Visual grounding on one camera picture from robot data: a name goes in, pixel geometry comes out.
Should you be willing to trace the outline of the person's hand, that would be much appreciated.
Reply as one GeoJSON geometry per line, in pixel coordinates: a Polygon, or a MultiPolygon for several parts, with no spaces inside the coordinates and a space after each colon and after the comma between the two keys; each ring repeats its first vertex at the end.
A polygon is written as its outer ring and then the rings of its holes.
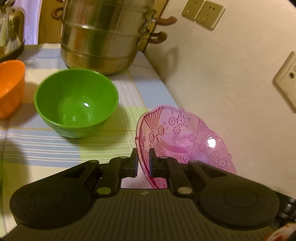
{"type": "Polygon", "coordinates": [[[284,225],[272,233],[266,240],[295,240],[295,223],[288,223],[284,225]]]}

